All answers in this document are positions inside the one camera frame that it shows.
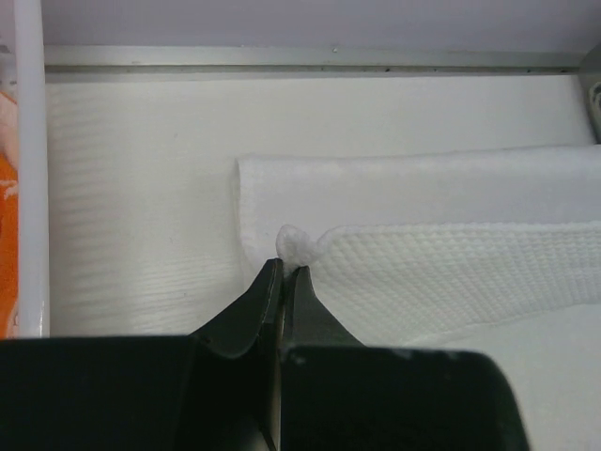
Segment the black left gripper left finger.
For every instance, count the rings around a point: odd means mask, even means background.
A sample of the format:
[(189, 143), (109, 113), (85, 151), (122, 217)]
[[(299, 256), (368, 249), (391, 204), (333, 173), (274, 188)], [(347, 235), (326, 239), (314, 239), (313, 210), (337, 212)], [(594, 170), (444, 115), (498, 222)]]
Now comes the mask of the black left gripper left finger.
[(191, 334), (189, 450), (241, 450), (255, 438), (275, 448), (269, 422), (282, 284), (282, 261), (267, 260), (241, 296)]

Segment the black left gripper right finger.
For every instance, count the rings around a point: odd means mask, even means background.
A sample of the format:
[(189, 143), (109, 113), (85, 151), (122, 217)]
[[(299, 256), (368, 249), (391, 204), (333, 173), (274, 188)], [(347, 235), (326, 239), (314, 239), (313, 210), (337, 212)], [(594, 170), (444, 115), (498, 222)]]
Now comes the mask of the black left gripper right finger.
[(364, 450), (362, 345), (317, 298), (311, 271), (295, 270), (285, 293), (280, 347), (283, 450)]

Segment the white towels pile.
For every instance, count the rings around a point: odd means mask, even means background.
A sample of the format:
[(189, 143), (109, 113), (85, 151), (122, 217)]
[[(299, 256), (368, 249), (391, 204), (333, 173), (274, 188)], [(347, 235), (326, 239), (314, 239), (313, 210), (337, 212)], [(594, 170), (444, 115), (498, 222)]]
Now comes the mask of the white towels pile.
[(369, 344), (434, 345), (600, 307), (600, 149), (237, 163), (249, 270), (308, 267)]

